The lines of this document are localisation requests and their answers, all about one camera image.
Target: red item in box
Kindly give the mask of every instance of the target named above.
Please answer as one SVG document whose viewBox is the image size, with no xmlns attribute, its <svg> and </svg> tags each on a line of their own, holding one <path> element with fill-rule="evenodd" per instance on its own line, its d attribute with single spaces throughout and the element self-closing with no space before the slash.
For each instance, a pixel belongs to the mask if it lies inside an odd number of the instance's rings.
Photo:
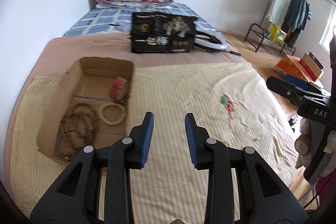
<svg viewBox="0 0 336 224">
<path fill-rule="evenodd" d="M 118 102 L 122 100 L 123 95 L 125 94 L 122 92 L 122 89 L 124 88 L 125 84 L 127 83 L 127 80 L 118 77 L 113 81 L 112 87 L 109 92 L 109 97 L 115 101 Z"/>
<path fill-rule="evenodd" d="M 318 78 L 316 77 L 316 75 L 313 73 L 313 71 L 308 67 L 308 65 L 301 59 L 300 60 L 300 64 L 302 65 L 302 67 L 304 67 L 304 69 L 309 73 L 310 77 L 316 81 Z"/>
</svg>

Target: black cable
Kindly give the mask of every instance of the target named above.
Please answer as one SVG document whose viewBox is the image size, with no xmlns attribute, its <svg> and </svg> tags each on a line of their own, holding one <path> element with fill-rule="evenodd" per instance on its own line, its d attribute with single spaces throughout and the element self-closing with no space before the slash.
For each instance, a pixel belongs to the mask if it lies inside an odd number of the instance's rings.
<svg viewBox="0 0 336 224">
<path fill-rule="evenodd" d="M 326 187 L 326 185 L 329 183 L 329 181 L 331 180 L 331 178 L 332 178 L 332 173 L 330 174 L 330 177 L 328 178 L 328 180 L 327 180 L 327 182 L 322 186 L 322 188 L 319 190 L 319 192 L 318 193 L 316 193 L 316 195 L 305 205 L 305 206 L 303 206 L 303 208 L 305 209 L 305 208 L 307 208 L 313 201 L 314 201 L 314 199 L 315 198 L 317 198 L 317 196 L 319 195 L 319 194 L 321 194 L 321 192 L 323 191 L 323 189 L 324 189 L 324 187 Z"/>
<path fill-rule="evenodd" d="M 226 51 L 226 50 L 224 50 L 223 52 L 227 52 L 227 53 L 229 53 L 229 54 L 233 54 L 233 55 L 237 55 L 237 56 L 242 56 L 242 54 L 241 54 L 241 53 L 239 53 L 239 52 L 234 52 L 234 51 Z"/>
</svg>

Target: yellow box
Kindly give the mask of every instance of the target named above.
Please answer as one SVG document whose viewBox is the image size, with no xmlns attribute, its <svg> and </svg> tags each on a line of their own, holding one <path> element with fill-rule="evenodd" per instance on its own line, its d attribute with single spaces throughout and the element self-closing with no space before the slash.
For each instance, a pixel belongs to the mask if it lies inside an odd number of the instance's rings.
<svg viewBox="0 0 336 224">
<path fill-rule="evenodd" d="M 277 43 L 279 43 L 279 41 L 284 42 L 287 37 L 287 34 L 283 32 L 280 27 L 274 24 L 272 24 L 272 27 L 269 29 L 269 32 L 271 33 L 269 40 L 273 42 L 275 41 L 277 41 Z"/>
</svg>

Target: white bead bracelet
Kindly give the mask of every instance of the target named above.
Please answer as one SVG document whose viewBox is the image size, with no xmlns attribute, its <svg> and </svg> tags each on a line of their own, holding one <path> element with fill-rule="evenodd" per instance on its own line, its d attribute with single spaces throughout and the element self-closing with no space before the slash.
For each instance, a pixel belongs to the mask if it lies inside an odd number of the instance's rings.
<svg viewBox="0 0 336 224">
<path fill-rule="evenodd" d="M 117 106 L 117 107 L 119 107 L 119 108 L 121 109 L 121 116 L 120 116 L 120 118 L 119 118 L 117 121 L 115 121 L 115 122 L 111 122 L 111 121 L 108 121 L 108 120 L 105 118 L 105 116 L 104 116 L 104 114 L 103 114 L 103 110 L 104 110 L 106 107 L 108 107 L 108 106 Z M 125 107 L 122 106 L 121 104 L 117 104 L 117 103 L 106 103 L 106 104 L 103 104 L 103 105 L 100 106 L 100 108 L 99 108 L 99 116 L 100 116 L 100 119 L 102 119 L 104 123 L 106 123 L 106 124 L 108 124 L 108 125 L 110 125 L 110 126 L 116 126 L 116 125 L 122 123 L 122 121 L 125 119 L 125 116 L 126 116 L 126 109 L 125 109 Z"/>
</svg>

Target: wooden floor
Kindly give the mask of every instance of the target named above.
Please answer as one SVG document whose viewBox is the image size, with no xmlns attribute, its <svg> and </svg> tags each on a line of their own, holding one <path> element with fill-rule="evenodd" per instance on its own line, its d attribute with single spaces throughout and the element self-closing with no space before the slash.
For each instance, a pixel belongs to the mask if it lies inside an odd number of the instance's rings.
<svg viewBox="0 0 336 224">
<path fill-rule="evenodd" d="M 263 77 L 265 80 L 270 76 L 283 77 L 279 72 L 275 71 L 274 66 L 282 59 L 281 56 L 274 55 L 272 53 L 258 51 L 255 53 L 255 49 L 248 42 L 243 42 L 244 38 L 238 35 L 223 33 L 226 39 L 233 44 L 238 52 L 240 52 L 244 58 L 251 63 L 253 68 Z M 286 117 L 289 117 L 296 113 L 296 107 L 290 103 L 289 100 L 281 97 L 278 94 L 273 93 L 279 104 L 281 105 Z M 297 138 L 300 135 L 299 122 L 295 127 L 295 133 L 293 133 L 294 138 Z M 295 195 L 296 198 L 301 198 L 303 193 L 306 193 L 311 185 L 304 179 L 303 177 L 304 168 L 301 168 L 299 171 L 299 175 L 290 185 L 290 190 Z M 305 205 L 308 201 L 313 197 L 312 192 L 307 194 L 305 197 L 300 199 L 300 203 Z M 309 209 L 316 209 L 317 203 L 314 201 L 310 206 L 307 207 Z"/>
</svg>

